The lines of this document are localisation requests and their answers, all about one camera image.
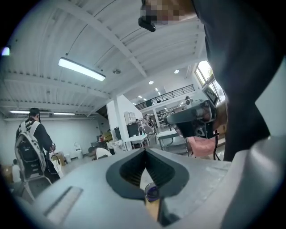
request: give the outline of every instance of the ceiling light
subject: ceiling light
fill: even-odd
[[[90,76],[94,79],[97,79],[99,81],[103,81],[105,80],[105,76],[94,71],[91,70],[85,66],[82,66],[80,64],[77,64],[69,59],[66,59],[64,57],[62,57],[61,59],[59,59],[59,66],[64,67],[64,68],[68,68],[70,70],[82,73],[84,75]]]
[[[11,110],[10,113],[12,114],[29,114],[28,110]]]
[[[60,112],[54,112],[54,115],[75,115],[75,113],[60,113]]]
[[[1,55],[10,55],[10,48],[5,47],[5,48],[2,50]]]

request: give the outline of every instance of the railing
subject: railing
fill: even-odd
[[[188,93],[193,92],[193,91],[195,91],[195,89],[193,87],[193,84],[191,84],[189,86],[186,86],[186,87],[183,87],[183,88],[180,88],[180,89],[168,92],[166,94],[160,95],[160,96],[155,97],[153,99],[149,99],[149,100],[147,100],[145,102],[137,104],[135,107],[138,110],[142,110],[142,109],[144,109],[146,107],[150,107],[150,106],[152,106],[154,104],[161,103],[161,102],[167,101],[167,100],[169,100],[171,98],[175,98],[175,97],[181,96],[183,94],[188,94]]]

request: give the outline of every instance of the backpack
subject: backpack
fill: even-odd
[[[40,149],[34,133],[40,123],[35,121],[27,131],[25,121],[21,123],[21,131],[15,143],[15,155],[24,179],[43,175],[46,169],[45,154]]]

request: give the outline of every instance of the black shirt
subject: black shirt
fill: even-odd
[[[27,131],[31,129],[31,126],[34,122],[35,120],[33,118],[29,118],[25,121]],[[20,128],[21,128],[21,125],[17,129],[16,139],[19,136]],[[43,150],[44,148],[46,151],[48,152],[50,151],[50,147],[52,146],[53,142],[50,139],[50,136],[48,135],[48,133],[46,132],[45,127],[41,123],[38,125],[37,129],[35,130],[34,137],[37,139],[41,150]]]
[[[283,52],[269,24],[240,0],[193,0],[204,24],[206,51],[227,96],[225,161],[269,135],[255,105],[278,69]]]

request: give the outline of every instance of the window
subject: window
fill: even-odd
[[[208,80],[208,78],[210,78],[210,76],[213,74],[213,70],[210,67],[209,62],[205,61],[201,61],[198,64],[198,67],[196,69],[196,75],[198,80],[200,81],[201,85],[203,86],[206,81]],[[210,88],[215,92],[215,94],[218,96],[219,98],[219,102],[222,102],[225,100],[225,95],[223,92],[223,89],[221,88],[221,86],[217,83],[217,81],[214,81],[211,85]]]

